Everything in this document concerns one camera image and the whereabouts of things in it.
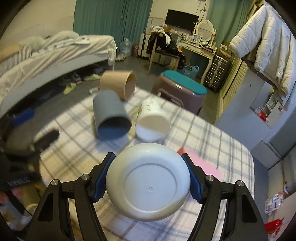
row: blue basket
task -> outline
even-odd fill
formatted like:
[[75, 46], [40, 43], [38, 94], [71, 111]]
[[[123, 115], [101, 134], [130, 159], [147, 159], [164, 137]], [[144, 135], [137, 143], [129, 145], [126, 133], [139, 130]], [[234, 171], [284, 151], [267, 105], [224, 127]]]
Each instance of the blue basket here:
[[179, 69], [178, 72], [183, 75], [186, 75], [191, 79], [194, 79], [199, 71], [199, 67], [196, 65], [196, 66], [192, 66], [191, 68], [192, 69], [188, 69], [187, 67], [184, 67], [183, 69]]

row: checkered tablecloth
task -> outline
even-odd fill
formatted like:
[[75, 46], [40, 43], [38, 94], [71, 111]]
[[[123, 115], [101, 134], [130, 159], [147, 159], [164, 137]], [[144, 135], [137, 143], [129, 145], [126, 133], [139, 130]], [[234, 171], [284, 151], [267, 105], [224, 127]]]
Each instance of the checkered tablecloth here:
[[[132, 99], [124, 103], [133, 126], [122, 138], [112, 141], [96, 138], [92, 110], [94, 96], [84, 99], [44, 127], [36, 138], [52, 128], [60, 131], [59, 139], [41, 155], [40, 169], [45, 183], [48, 184], [54, 178], [61, 182], [75, 180], [89, 173], [94, 165], [100, 164], [109, 151], [118, 154], [127, 147], [142, 143], [135, 136], [134, 124], [139, 105], [149, 97], [157, 100], [171, 120], [171, 130], [160, 144], [175, 151], [185, 146], [204, 160], [214, 163], [224, 174], [221, 181], [234, 183], [243, 180], [254, 195], [254, 165], [246, 147], [193, 113], [139, 88], [136, 88]], [[75, 216], [73, 201], [70, 204], [71, 215]], [[147, 223], [120, 214], [111, 204], [107, 193], [94, 206], [108, 240], [130, 241], [187, 240], [201, 208], [188, 195], [176, 213], [166, 219]], [[223, 200], [213, 240], [220, 238], [225, 207], [226, 202]]]

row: tan bucket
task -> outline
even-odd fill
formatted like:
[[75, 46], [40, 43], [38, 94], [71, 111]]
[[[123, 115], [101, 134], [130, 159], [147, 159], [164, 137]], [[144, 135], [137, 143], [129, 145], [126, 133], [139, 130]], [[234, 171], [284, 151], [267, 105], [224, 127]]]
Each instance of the tan bucket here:
[[103, 73], [100, 80], [100, 89], [110, 89], [115, 91], [119, 98], [129, 100], [136, 88], [136, 74], [133, 71], [111, 71]]

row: cup opening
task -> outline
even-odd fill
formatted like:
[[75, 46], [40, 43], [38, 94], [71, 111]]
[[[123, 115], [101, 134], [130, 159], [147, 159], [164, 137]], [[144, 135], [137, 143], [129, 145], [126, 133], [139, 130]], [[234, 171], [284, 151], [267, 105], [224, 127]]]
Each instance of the cup opening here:
[[98, 135], [102, 139], [119, 138], [129, 132], [131, 122], [125, 117], [111, 117], [103, 121], [98, 127]]
[[129, 100], [132, 97], [136, 88], [136, 80], [136, 74], [134, 72], [131, 72], [126, 80], [126, 85], [124, 88], [126, 100]]
[[138, 120], [135, 126], [137, 136], [146, 142], [164, 138], [170, 130], [170, 123], [161, 115], [150, 115]]

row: pillow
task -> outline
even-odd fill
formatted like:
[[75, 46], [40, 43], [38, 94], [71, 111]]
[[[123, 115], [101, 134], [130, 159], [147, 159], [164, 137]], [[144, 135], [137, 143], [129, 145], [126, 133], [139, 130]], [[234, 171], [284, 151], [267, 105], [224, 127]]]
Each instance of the pillow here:
[[76, 39], [78, 37], [79, 37], [78, 33], [75, 33], [71, 30], [63, 30], [51, 36], [50, 38], [46, 39], [46, 43], [43, 45], [43, 48], [59, 41], [63, 41], [66, 39]]
[[32, 48], [30, 45], [23, 45], [20, 47], [20, 51], [11, 56], [10, 58], [4, 60], [0, 63], [0, 77], [6, 73], [7, 71], [11, 70], [14, 66], [18, 65], [20, 62], [31, 58], [32, 56]]
[[20, 51], [20, 44], [15, 43], [0, 48], [0, 63]]
[[45, 44], [45, 40], [40, 36], [28, 37], [19, 41], [20, 45], [30, 45], [32, 48], [32, 52], [37, 52], [39, 49], [42, 49]]

